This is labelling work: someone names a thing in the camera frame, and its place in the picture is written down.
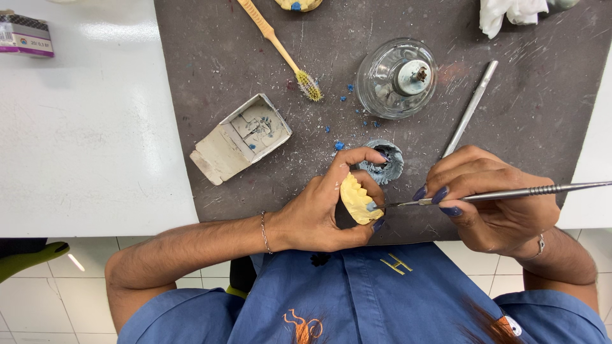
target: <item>metal dental instrument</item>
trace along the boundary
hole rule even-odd
[[[487,67],[487,70],[485,71],[485,75],[483,75],[482,79],[480,79],[480,84],[476,88],[476,91],[474,91],[474,95],[472,96],[472,99],[469,101],[468,108],[465,109],[465,112],[463,113],[463,117],[461,117],[461,122],[459,122],[459,126],[457,127],[457,130],[453,134],[453,138],[450,139],[450,143],[448,147],[446,147],[446,151],[444,151],[444,155],[442,155],[442,157],[445,157],[449,155],[450,153],[453,153],[453,151],[455,151],[455,148],[457,147],[457,144],[459,143],[459,139],[461,138],[463,131],[468,126],[469,119],[472,118],[472,114],[474,114],[474,110],[476,110],[476,107],[478,106],[478,102],[480,101],[480,98],[482,98],[482,95],[485,93],[485,89],[487,88],[487,85],[489,84],[489,80],[491,80],[491,77],[493,76],[493,72],[495,72],[495,67],[497,67],[497,64],[498,62],[495,60],[489,62],[489,66]]]
[[[569,191],[576,191],[576,190],[582,190],[582,189],[590,189],[591,187],[600,187],[600,186],[606,186],[606,185],[612,185],[612,181],[595,182],[595,183],[577,183],[577,184],[556,184],[556,185],[546,185],[546,186],[538,186],[538,187],[528,187],[525,189],[477,193],[476,195],[459,198],[459,200],[465,201],[465,202],[503,200],[504,198],[518,198],[518,197],[526,197],[526,196],[549,195],[551,193],[561,193],[561,192],[569,192]],[[393,207],[400,207],[400,206],[431,206],[431,205],[434,205],[431,203],[431,198],[421,198],[418,201],[382,204],[377,207],[374,207],[374,209],[393,208]]]

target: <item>label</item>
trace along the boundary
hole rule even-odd
[[[14,32],[13,32],[13,37],[15,38],[15,42],[17,43],[17,46],[20,48],[30,48],[30,49],[53,52],[51,41],[48,39],[24,36],[24,35],[20,35]]]
[[[0,31],[0,47],[14,47],[15,45],[17,43],[11,32]]]

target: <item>toothbrush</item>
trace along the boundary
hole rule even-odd
[[[278,41],[278,38],[276,38],[274,28],[272,28],[264,17],[261,16],[261,13],[257,10],[255,5],[253,5],[253,2],[251,0],[238,0],[238,2],[240,5],[242,5],[242,8],[247,11],[248,15],[251,16],[251,19],[255,22],[255,24],[257,24],[257,27],[259,27],[264,37],[274,44],[274,47],[276,47],[278,52],[284,57],[285,61],[287,61],[291,69],[293,69],[293,72],[296,74],[297,84],[304,95],[306,95],[308,99],[315,102],[323,99],[319,86],[317,86],[315,81],[312,80],[308,73],[298,68],[296,63],[293,62],[291,56],[289,56],[285,48],[283,48],[283,45]]]

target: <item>tile floor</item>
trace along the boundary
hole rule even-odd
[[[612,228],[573,230],[599,269],[600,316],[612,332]],[[117,335],[108,310],[104,264],[108,257],[147,237],[52,238],[66,241],[83,265],[67,255],[21,271],[0,283],[0,344],[110,344]],[[522,268],[514,260],[472,252],[462,242],[438,246],[485,293],[495,297],[523,290]],[[226,288],[230,264],[192,272],[177,281],[179,288]]]

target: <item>gray work mat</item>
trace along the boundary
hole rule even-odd
[[[475,144],[525,172],[570,182],[610,47],[609,1],[582,0],[538,25],[506,20],[493,40],[478,29],[479,1],[323,0],[308,13],[282,10],[273,0],[253,2],[297,65],[318,78],[322,102],[309,102],[294,87],[291,69],[236,0],[155,1],[201,221],[279,210],[312,176],[325,173],[336,140],[347,148],[370,138],[394,142],[406,164],[400,178],[382,189],[387,201],[409,200],[444,152],[492,59],[499,66],[460,145]],[[423,40],[433,51],[439,65],[433,98],[415,116],[399,121],[356,113],[362,107],[346,85],[354,83],[368,52],[396,37]],[[214,186],[188,156],[197,141],[259,92],[280,110],[293,136]],[[562,205],[565,196],[557,199]],[[458,239],[433,206],[389,209],[386,219],[371,244]],[[338,223],[352,225],[342,211]]]

